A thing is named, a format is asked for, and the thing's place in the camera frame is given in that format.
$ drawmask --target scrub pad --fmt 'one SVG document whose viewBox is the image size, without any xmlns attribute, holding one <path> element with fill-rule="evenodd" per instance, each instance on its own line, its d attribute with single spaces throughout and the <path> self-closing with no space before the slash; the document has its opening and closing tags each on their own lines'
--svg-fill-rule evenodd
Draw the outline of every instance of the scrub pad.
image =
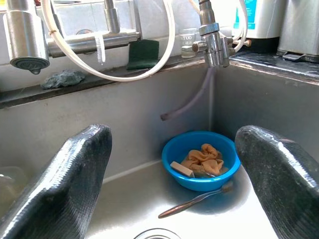
<svg viewBox="0 0 319 239">
<path fill-rule="evenodd" d="M 141 40 L 130 44 L 127 70 L 152 68 L 159 61 L 158 41 Z"/>
</svg>

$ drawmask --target blue bowl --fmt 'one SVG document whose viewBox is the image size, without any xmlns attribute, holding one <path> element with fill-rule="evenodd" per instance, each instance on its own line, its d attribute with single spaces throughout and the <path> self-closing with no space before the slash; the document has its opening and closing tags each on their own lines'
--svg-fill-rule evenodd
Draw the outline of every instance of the blue bowl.
<svg viewBox="0 0 319 239">
<path fill-rule="evenodd" d="M 224 166 L 229 169 L 226 173 L 213 178 L 189 178 L 170 167 L 173 161 L 181 163 L 189 151 L 201 150 L 204 143 L 211 144 L 222 153 Z M 181 186 L 202 192 L 219 189 L 236 173 L 240 166 L 234 142 L 225 136 L 208 131 L 194 131 L 176 136 L 165 145 L 161 159 L 164 168 Z"/>
</svg>

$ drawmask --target measuring glass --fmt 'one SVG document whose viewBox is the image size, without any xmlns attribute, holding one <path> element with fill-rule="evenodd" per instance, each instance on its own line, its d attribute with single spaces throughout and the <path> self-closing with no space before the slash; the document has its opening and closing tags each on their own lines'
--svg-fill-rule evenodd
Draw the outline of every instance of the measuring glass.
<svg viewBox="0 0 319 239">
<path fill-rule="evenodd" d="M 191 58 L 196 55 L 191 48 L 196 38 L 196 30 L 196 28 L 188 28 L 179 31 L 182 58 Z"/>
</svg>

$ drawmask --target faucet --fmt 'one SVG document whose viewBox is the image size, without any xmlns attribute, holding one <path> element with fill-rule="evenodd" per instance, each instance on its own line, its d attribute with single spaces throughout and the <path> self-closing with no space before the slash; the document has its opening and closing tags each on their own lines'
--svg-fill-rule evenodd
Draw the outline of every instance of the faucet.
<svg viewBox="0 0 319 239">
<path fill-rule="evenodd" d="M 127 46 L 141 38 L 139 20 L 134 30 L 121 31 L 117 9 L 113 0 L 104 0 L 108 32 L 98 33 L 104 39 L 105 49 Z M 7 0 L 3 17 L 10 64 L 33 74 L 50 65 L 49 56 L 61 57 L 64 53 L 53 39 L 46 39 L 42 20 L 36 14 L 34 0 Z M 96 33 L 65 37 L 76 54 L 96 51 Z"/>
<path fill-rule="evenodd" d="M 233 39 L 220 37 L 219 24 L 215 22 L 210 0 L 199 0 L 199 10 L 201 41 L 194 42 L 192 50 L 194 52 L 204 51 L 205 61 L 209 67 L 229 66 L 229 56 L 235 54 L 234 48 L 229 46 L 233 43 Z"/>
</svg>

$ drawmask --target white hose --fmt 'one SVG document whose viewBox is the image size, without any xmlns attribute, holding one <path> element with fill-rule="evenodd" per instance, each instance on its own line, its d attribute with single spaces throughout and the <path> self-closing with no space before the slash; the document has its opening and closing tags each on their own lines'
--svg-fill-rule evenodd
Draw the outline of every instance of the white hose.
<svg viewBox="0 0 319 239">
<path fill-rule="evenodd" d="M 188 103 L 186 103 L 184 106 L 180 107 L 177 110 L 173 110 L 169 113 L 162 114 L 160 116 L 161 120 L 165 121 L 165 120 L 170 120 L 170 119 L 176 118 L 177 116 L 181 115 L 185 111 L 189 110 L 204 93 L 204 90 L 206 89 L 209 81 L 212 79 L 212 76 L 214 75 L 214 70 L 215 70 L 215 68 L 208 68 L 207 69 L 205 79 L 203 80 L 199 91 L 196 93 L 196 95 L 190 101 L 188 101 Z"/>
<path fill-rule="evenodd" d="M 241 29 L 240 33 L 237 36 L 233 36 L 233 41 L 237 41 L 242 36 L 243 30 L 244 29 Z"/>
<path fill-rule="evenodd" d="M 114 76 L 108 76 L 104 75 L 90 66 L 88 66 L 85 62 L 83 62 L 71 49 L 71 47 L 67 44 L 67 42 L 63 39 L 62 35 L 58 31 L 58 28 L 55 24 L 52 10 L 51 10 L 51 5 L 50 5 L 50 0 L 42 0 L 41 1 L 41 7 L 42 7 L 42 13 L 43 17 L 46 23 L 46 26 L 49 30 L 49 33 L 51 34 L 51 37 L 57 44 L 57 46 L 63 51 L 63 53 L 68 56 L 76 65 L 84 69 L 85 71 L 101 77 L 103 79 L 111 80 L 111 81 L 119 81 L 119 82 L 128 82 L 128 81 L 136 81 L 140 80 L 146 77 L 151 76 L 152 74 L 156 73 L 159 69 L 161 69 L 166 61 L 169 59 L 171 51 L 174 46 L 174 41 L 175 41 L 175 20 L 174 20 L 174 15 L 173 15 L 173 10 L 171 6 L 171 0 L 163 0 L 164 5 L 165 5 L 165 10 L 167 13 L 167 18 L 168 18 L 168 26 L 169 26 L 169 35 L 168 35 L 168 44 L 166 51 L 163 55 L 163 57 L 159 60 L 159 62 L 150 70 L 146 71 L 145 73 L 134 76 L 134 77 L 114 77 Z"/>
<path fill-rule="evenodd" d="M 244 27 L 243 27 L 243 35 L 239 41 L 239 44 L 235 47 L 235 52 L 238 52 L 242 46 L 244 45 L 244 42 L 246 41 L 247 31 L 248 31 L 248 16 L 247 16 L 247 10 L 244 0 L 239 0 L 240 8 L 242 10 L 242 14 L 244 14 Z"/>
</svg>

